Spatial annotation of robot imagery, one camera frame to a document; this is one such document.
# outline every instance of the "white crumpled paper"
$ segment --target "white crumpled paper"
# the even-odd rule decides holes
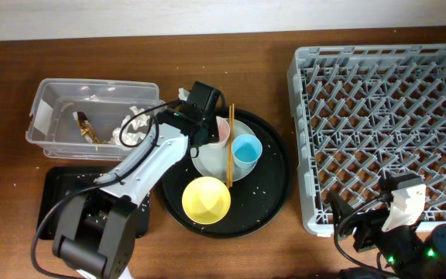
[[[130,110],[133,112],[133,115],[137,115],[140,112],[143,112],[144,108],[137,109],[136,106],[132,106],[132,107],[130,107]],[[131,118],[131,116],[127,115],[125,117],[125,119],[123,119],[122,125],[113,130],[113,134],[112,134],[113,137],[111,138],[110,141],[108,141],[108,143],[122,145],[122,143],[120,142],[120,131],[122,130],[122,127],[130,120],[130,118]],[[129,127],[132,127],[136,131],[139,127],[147,126],[148,121],[149,121],[148,115],[141,115],[141,116],[137,117],[136,119],[133,119],[130,122]],[[134,145],[134,144],[138,143],[139,140],[143,140],[146,137],[146,134],[142,133],[142,132],[137,132],[137,133],[127,132],[129,130],[129,127],[125,128],[125,131],[123,131],[122,139],[123,139],[124,143],[126,143],[128,145]]]

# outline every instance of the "pink cup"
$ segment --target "pink cup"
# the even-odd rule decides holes
[[[230,125],[222,117],[216,116],[216,124],[218,125],[218,134],[220,141],[217,143],[209,143],[211,149],[221,149],[226,146],[228,138],[230,137]]]

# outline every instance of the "white wall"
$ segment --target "white wall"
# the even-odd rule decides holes
[[[0,40],[446,25],[446,0],[0,0]]]

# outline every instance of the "white plate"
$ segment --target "white plate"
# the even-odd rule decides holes
[[[235,120],[234,139],[237,136],[250,134],[255,136],[254,132],[244,123]],[[226,165],[228,159],[228,144],[221,149],[211,149],[208,144],[199,148],[199,156],[192,158],[195,168],[204,176],[216,177],[226,182]],[[233,181],[243,179],[249,174],[256,165],[242,169],[233,163]]]

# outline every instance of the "yellow bowl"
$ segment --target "yellow bowl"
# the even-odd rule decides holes
[[[214,177],[199,177],[185,188],[182,206],[189,218],[202,225],[223,219],[230,209],[230,191]]]

